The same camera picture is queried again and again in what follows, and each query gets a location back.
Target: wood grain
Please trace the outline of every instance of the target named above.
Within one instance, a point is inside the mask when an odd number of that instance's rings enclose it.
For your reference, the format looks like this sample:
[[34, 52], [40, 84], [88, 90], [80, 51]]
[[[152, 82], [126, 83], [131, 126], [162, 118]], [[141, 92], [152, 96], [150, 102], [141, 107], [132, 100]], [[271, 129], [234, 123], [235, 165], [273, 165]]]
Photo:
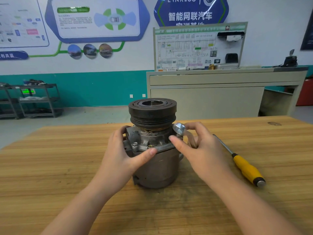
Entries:
[[[313, 233], [313, 125], [290, 117], [202, 120], [268, 184], [254, 188]], [[269, 125], [278, 122], [282, 126]], [[108, 137], [123, 124], [44, 127], [0, 152], [0, 234], [39, 234], [94, 176]], [[184, 158], [164, 189], [132, 181], [104, 206], [90, 234], [241, 234], [221, 200]]]

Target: desk drawer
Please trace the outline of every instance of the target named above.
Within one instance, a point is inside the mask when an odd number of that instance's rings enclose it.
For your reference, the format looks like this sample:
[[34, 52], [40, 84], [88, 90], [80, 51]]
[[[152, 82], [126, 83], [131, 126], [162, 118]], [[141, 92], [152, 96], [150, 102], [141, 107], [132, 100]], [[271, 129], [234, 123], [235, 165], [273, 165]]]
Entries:
[[177, 101], [178, 120], [257, 117], [264, 87], [153, 89], [151, 98]]
[[227, 73], [150, 76], [151, 86], [302, 81], [304, 72]]

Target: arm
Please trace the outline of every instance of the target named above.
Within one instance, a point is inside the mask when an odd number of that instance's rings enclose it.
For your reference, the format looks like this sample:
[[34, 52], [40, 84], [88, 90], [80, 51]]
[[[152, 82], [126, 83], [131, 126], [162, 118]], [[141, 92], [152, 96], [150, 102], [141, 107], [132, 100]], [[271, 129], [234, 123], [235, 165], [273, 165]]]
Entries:
[[225, 203], [244, 235], [302, 234], [231, 172], [223, 158], [221, 144], [204, 125], [195, 122], [185, 126], [196, 130], [199, 147], [193, 149], [177, 137], [170, 136], [170, 141]]
[[128, 157], [123, 146], [126, 128], [124, 126], [110, 136], [95, 177], [45, 228], [42, 235], [88, 234], [104, 204], [126, 185], [140, 166], [157, 153], [152, 148], [134, 158]]

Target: left hand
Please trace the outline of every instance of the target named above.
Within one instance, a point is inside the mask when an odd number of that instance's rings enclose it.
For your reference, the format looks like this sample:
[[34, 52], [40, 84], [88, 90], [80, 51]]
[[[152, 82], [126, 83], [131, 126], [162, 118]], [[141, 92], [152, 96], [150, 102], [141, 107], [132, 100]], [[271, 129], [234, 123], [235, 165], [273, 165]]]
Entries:
[[91, 182], [103, 189], [108, 199], [120, 191], [135, 171], [157, 153], [157, 149], [151, 148], [130, 158], [123, 145], [123, 134], [128, 127], [123, 126], [111, 134], [101, 166]]

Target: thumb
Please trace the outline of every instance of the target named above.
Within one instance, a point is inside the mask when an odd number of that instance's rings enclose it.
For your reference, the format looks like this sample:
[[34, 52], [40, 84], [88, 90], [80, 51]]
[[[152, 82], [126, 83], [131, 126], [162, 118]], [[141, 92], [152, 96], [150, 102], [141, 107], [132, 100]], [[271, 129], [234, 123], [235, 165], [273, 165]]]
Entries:
[[172, 144], [174, 144], [176, 149], [180, 151], [182, 154], [184, 154], [185, 156], [188, 156], [188, 154], [191, 152], [192, 148], [189, 147], [184, 141], [180, 140], [176, 136], [171, 135], [169, 139], [172, 142]]
[[133, 157], [132, 164], [136, 168], [136, 170], [141, 167], [143, 164], [147, 163], [153, 156], [157, 153], [156, 148], [151, 148], [143, 153], [139, 154], [138, 156]]

